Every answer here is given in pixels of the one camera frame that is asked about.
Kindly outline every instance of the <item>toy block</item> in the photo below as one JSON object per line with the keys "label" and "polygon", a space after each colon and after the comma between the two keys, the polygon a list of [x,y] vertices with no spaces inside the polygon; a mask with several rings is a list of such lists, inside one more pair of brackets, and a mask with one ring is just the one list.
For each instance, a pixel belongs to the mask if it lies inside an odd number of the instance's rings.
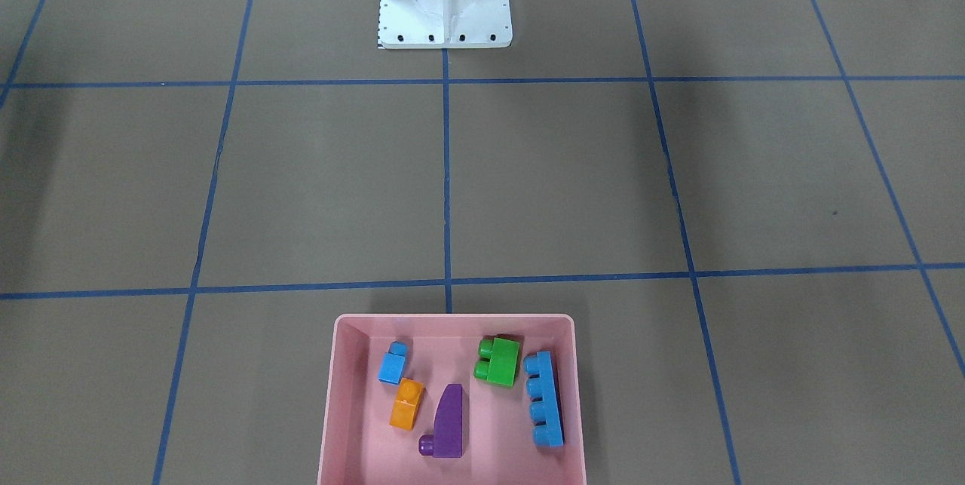
{"label": "toy block", "polygon": [[403,368],[406,368],[406,357],[409,348],[401,342],[392,342],[389,352],[382,358],[382,366],[378,369],[378,380],[383,383],[399,385],[403,378]]}
{"label": "toy block", "polygon": [[562,420],[559,419],[559,399],[553,377],[553,359],[550,352],[539,351],[523,359],[530,379],[526,381],[526,393],[533,399],[530,417],[535,425],[533,441],[538,447],[562,445]]}
{"label": "toy block", "polygon": [[396,392],[396,402],[392,405],[392,416],[389,424],[406,430],[412,430],[416,424],[416,413],[419,412],[421,393],[425,387],[420,382],[402,378],[399,391]]}
{"label": "toy block", "polygon": [[435,410],[432,434],[419,439],[419,453],[438,459],[462,457],[462,385],[449,383]]}
{"label": "toy block", "polygon": [[479,342],[479,357],[473,375],[484,382],[511,388],[516,381],[519,342],[495,337]]}

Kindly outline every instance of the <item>orange block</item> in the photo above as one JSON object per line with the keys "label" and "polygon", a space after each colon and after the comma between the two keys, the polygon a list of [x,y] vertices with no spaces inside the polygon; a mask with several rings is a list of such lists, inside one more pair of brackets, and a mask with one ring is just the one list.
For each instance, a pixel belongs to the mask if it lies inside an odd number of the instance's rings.
{"label": "orange block", "polygon": [[420,382],[402,378],[399,390],[396,392],[396,402],[392,405],[392,417],[389,424],[406,430],[412,430],[416,424],[416,413],[419,412],[421,393],[425,389]]}

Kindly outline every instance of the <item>pink tray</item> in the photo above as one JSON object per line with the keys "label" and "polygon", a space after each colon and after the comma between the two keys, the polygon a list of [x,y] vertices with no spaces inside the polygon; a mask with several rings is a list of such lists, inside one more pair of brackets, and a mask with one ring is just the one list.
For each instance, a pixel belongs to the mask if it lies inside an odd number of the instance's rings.
{"label": "pink tray", "polygon": [[[526,373],[512,389],[473,378],[484,336],[522,342],[520,360],[553,353],[565,445],[537,448],[528,417]],[[376,379],[395,340],[409,346],[404,377],[425,384],[411,432],[389,426],[396,386]],[[419,454],[449,383],[466,392],[465,452],[460,459]],[[576,377],[576,334],[567,315],[342,315],[335,321],[318,485],[586,485]]]}

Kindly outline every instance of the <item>blue block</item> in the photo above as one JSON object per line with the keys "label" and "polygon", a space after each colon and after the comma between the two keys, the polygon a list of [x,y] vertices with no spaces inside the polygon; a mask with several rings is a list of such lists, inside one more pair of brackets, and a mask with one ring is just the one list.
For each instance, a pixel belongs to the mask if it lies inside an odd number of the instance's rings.
{"label": "blue block", "polygon": [[560,447],[562,420],[559,419],[553,359],[548,351],[540,351],[524,358],[523,366],[530,375],[526,381],[526,393],[533,399],[530,404],[530,417],[535,424],[533,441],[542,447]]}
{"label": "blue block", "polygon": [[382,366],[378,369],[378,380],[383,383],[399,385],[403,378],[403,368],[406,368],[406,355],[409,348],[401,342],[392,342],[389,352],[382,358]]}

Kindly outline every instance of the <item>purple curved block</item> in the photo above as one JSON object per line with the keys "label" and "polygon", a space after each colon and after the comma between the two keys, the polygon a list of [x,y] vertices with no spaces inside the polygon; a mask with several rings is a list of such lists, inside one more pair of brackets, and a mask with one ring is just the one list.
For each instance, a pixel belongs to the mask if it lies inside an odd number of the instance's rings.
{"label": "purple curved block", "polygon": [[432,434],[419,439],[419,452],[426,457],[462,457],[462,385],[449,383],[442,391],[435,410]]}

